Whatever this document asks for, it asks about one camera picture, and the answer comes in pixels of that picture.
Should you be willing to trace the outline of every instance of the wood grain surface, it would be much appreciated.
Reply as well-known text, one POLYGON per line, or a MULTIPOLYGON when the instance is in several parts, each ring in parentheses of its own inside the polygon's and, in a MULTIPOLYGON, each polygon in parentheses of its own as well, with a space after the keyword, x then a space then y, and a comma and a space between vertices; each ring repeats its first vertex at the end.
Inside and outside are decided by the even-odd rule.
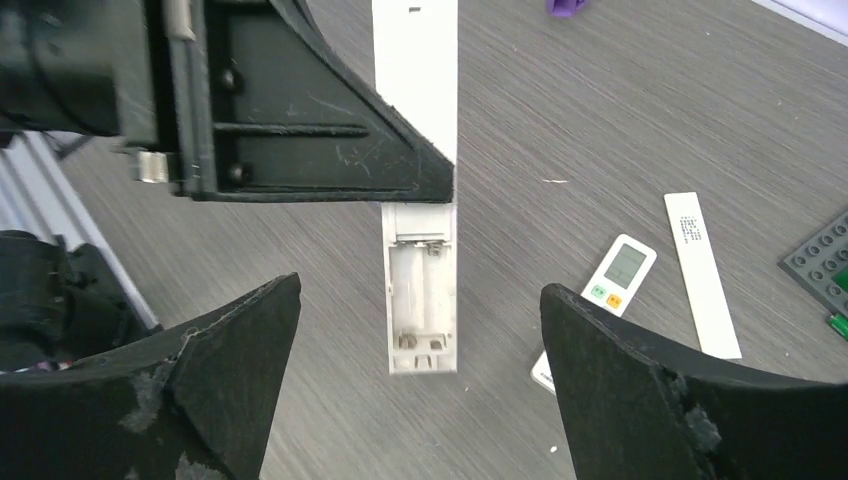
MULTIPOLYGON (((310 3, 373 81, 369 0, 310 3)), ((107 141, 66 162, 165 325, 302 275, 265 480, 574 478, 529 378, 538 294, 582 288, 626 232, 659 253, 627 318, 697 346, 669 192, 700 196, 743 363, 848 379, 848 345, 776 266, 848 207, 848 51, 746 0, 543 4, 460 1, 456 375, 387 374, 378 206, 175 199, 107 141)))

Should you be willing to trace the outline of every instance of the button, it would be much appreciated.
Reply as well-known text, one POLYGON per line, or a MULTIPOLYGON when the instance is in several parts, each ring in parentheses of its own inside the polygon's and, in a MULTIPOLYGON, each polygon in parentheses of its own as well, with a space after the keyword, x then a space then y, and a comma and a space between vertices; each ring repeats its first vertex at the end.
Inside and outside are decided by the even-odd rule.
POLYGON ((607 305, 609 305, 612 308, 620 307, 621 306, 621 297, 619 297, 618 295, 610 295, 609 298, 607 298, 607 305))

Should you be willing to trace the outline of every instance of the green marker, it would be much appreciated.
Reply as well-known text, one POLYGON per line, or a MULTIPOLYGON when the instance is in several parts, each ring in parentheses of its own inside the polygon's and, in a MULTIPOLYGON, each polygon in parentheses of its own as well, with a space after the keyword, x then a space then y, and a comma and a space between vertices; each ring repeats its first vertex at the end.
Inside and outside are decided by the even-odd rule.
POLYGON ((837 313, 836 315, 831 315, 830 318, 827 319, 827 323, 840 335, 842 335, 842 338, 848 340, 848 318, 837 313))

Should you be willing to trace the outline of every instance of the remote control screen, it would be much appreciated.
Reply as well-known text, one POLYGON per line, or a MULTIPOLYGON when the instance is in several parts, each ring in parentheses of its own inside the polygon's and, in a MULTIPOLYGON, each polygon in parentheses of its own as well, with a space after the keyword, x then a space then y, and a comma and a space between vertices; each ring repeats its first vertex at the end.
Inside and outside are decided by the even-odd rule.
POLYGON ((612 260, 604 277, 619 287, 627 289, 646 258, 648 258, 647 255, 625 243, 612 260))

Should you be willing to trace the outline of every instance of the green object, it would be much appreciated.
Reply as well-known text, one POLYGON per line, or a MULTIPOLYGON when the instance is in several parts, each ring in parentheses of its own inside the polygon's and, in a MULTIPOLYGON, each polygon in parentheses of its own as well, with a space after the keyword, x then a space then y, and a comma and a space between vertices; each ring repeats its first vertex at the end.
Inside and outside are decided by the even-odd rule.
POLYGON ((827 323, 842 335, 842 338, 848 340, 848 318, 837 313, 836 315, 831 315, 827 319, 827 323))
POLYGON ((844 268, 841 272, 834 275, 833 283, 839 285, 839 288, 848 292, 848 268, 844 268))

